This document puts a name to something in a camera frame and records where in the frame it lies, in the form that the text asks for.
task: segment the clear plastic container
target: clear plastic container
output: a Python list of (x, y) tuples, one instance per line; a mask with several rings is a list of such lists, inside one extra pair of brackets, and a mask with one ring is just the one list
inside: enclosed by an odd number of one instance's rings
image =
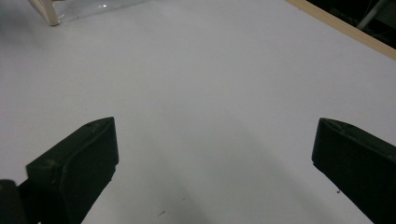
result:
[(60, 23), (129, 7), (148, 0), (65, 0), (53, 2)]

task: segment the wooden board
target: wooden board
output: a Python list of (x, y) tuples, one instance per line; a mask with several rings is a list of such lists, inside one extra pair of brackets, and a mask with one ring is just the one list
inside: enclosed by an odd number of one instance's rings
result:
[(302, 11), (308, 13), (309, 15), (317, 18), (320, 21), (325, 22), (326, 24), (332, 26), (336, 30), (349, 35), (355, 40), (360, 41), (361, 43), (367, 45), (368, 47), (375, 49), (376, 51), (383, 53), (390, 57), (393, 60), (396, 60), (396, 49), (382, 43), (381, 41), (367, 35), (363, 31), (349, 25), (348, 23), (334, 17), (332, 14), (327, 11), (322, 10), (319, 7), (305, 1), (305, 0), (286, 0)]

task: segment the white tabletop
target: white tabletop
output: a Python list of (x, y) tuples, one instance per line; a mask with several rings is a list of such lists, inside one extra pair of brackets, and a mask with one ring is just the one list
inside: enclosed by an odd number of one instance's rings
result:
[(0, 178), (109, 116), (120, 164), (86, 224), (368, 224), (310, 157), (321, 117), (396, 145), (396, 63), (279, 0), (57, 27), (0, 1)]

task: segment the transparent object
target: transparent object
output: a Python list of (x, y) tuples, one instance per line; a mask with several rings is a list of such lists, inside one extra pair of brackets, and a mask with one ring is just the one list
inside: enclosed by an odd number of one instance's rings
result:
[(65, 0), (53, 2), (60, 23), (128, 7), (148, 0)]

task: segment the white table surface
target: white table surface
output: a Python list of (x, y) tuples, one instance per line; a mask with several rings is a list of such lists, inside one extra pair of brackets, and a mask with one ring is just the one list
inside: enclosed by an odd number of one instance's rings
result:
[(120, 164), (85, 224), (371, 223), (310, 157), (320, 117), (396, 145), (396, 63), (280, 0), (58, 27), (0, 1), (0, 178), (109, 116)]

